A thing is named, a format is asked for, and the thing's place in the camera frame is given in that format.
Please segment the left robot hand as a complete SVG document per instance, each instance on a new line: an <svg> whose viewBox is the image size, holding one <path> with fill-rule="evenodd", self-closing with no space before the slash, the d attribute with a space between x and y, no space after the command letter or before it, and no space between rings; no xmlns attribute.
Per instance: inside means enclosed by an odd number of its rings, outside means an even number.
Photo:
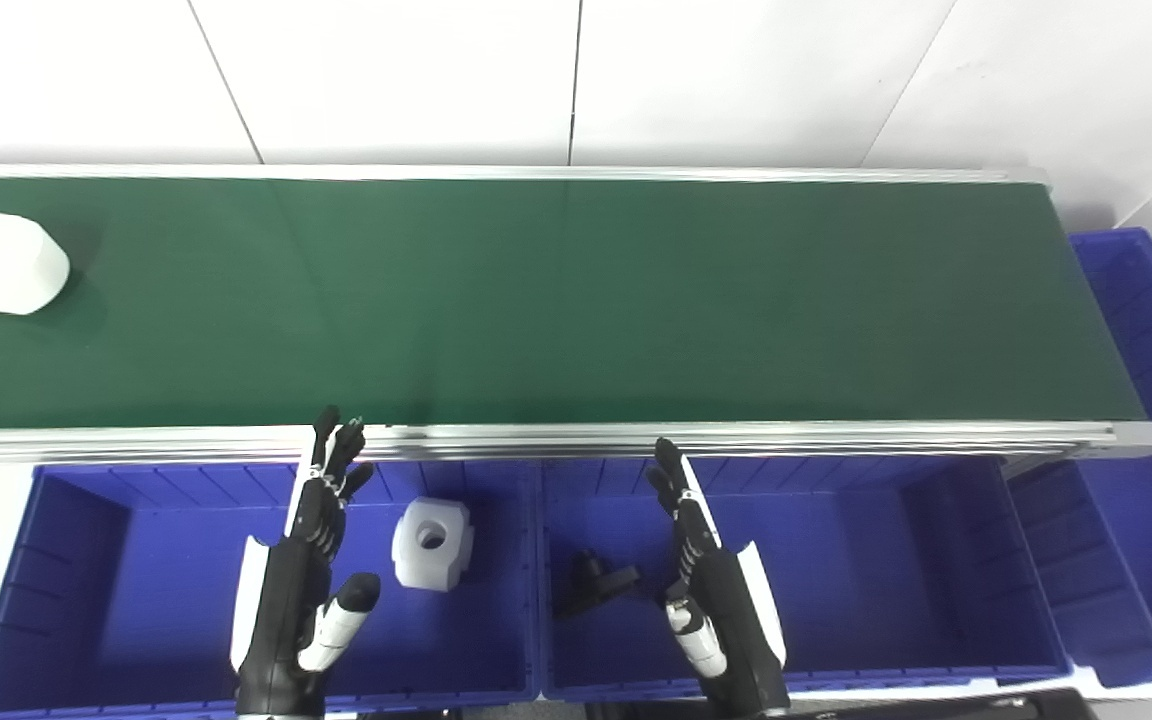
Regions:
<svg viewBox="0 0 1152 720"><path fill-rule="evenodd" d="M230 632L238 719L324 719L326 679L381 596L371 571L332 585L347 506L374 473L358 462L361 419L338 406L317 415L294 473L282 536L244 543Z"/></svg>

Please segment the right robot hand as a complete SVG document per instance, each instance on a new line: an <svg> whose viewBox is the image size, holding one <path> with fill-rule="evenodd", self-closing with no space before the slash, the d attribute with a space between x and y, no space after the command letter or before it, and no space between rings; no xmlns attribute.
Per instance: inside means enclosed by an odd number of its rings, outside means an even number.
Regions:
<svg viewBox="0 0 1152 720"><path fill-rule="evenodd" d="M679 569L660 602L710 708L721 719L787 715L788 651L759 548L726 546L698 475L670 439L657 439L646 478L670 521Z"/></svg>

